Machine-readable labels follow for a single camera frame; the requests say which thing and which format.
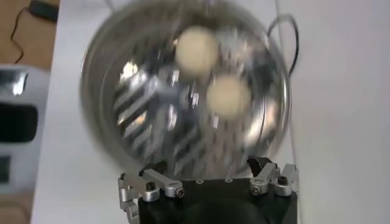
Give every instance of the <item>stainless steel bowl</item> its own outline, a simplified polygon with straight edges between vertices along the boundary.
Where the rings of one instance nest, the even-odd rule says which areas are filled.
[[[174,62],[177,37],[189,26],[212,30],[218,65],[188,80]],[[222,73],[250,87],[251,108],[234,121],[210,113],[207,87]],[[224,1],[144,0],[114,13],[85,55],[85,117],[127,170],[166,161],[172,178],[225,178],[243,172],[249,155],[278,149],[289,119],[283,60],[264,27]]]

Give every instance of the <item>screw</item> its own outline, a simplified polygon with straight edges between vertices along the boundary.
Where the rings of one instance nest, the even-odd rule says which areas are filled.
[[[155,189],[156,189],[156,184],[153,181],[146,183],[146,190],[147,191],[153,191]]]
[[[287,177],[285,176],[279,176],[278,177],[278,184],[286,186],[288,184]]]
[[[251,188],[251,192],[252,192],[252,194],[253,194],[254,196],[257,196],[257,195],[259,195],[259,194],[261,193],[261,189],[260,189],[260,187],[258,187],[258,186],[253,186],[253,187]]]
[[[185,195],[184,188],[182,188],[182,187],[177,188],[175,191],[175,195],[177,198],[183,198]]]

